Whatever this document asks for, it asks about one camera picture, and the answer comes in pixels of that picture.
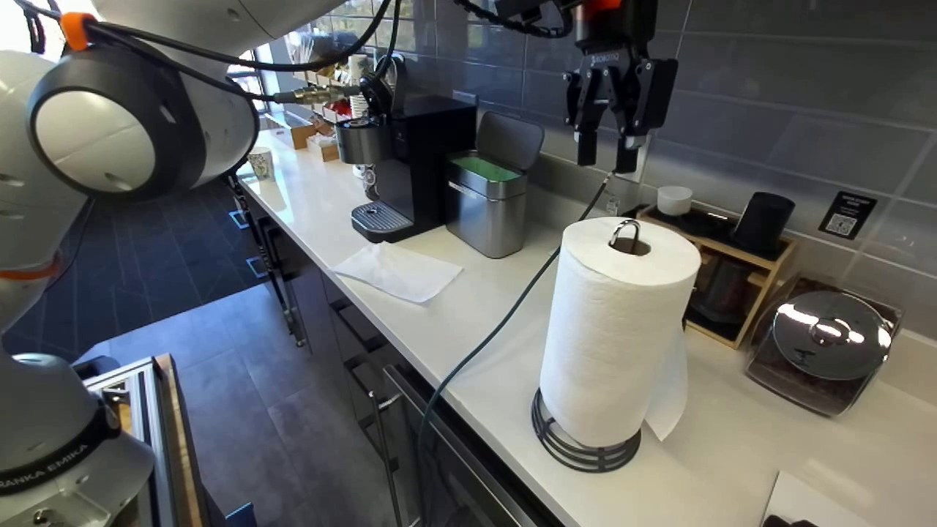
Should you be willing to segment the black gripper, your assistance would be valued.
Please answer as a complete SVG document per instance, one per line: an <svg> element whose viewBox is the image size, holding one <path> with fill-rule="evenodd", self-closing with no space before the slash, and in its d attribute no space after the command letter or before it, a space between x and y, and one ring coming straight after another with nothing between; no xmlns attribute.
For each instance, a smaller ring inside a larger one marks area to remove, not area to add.
<svg viewBox="0 0 937 527"><path fill-rule="evenodd" d="M671 93L677 85L678 61L653 59L649 40L655 37L659 0L573 0L573 44L586 56L622 53L627 68L593 68L587 72L567 72L564 106L573 125L577 163L596 162L596 106L600 78L611 78L616 113L616 173L634 173L644 128L659 128L668 119Z"/></svg>

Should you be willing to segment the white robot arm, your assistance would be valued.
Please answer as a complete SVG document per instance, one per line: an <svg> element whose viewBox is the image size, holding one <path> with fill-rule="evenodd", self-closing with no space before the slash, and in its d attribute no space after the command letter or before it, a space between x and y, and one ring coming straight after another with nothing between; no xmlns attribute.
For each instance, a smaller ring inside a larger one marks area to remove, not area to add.
<svg viewBox="0 0 937 527"><path fill-rule="evenodd" d="M344 0L5 0L29 44L0 53L0 315L60 273L92 203L179 197L236 170L256 97L227 71ZM0 361L0 527L110 527L158 450L46 350Z"/></svg>

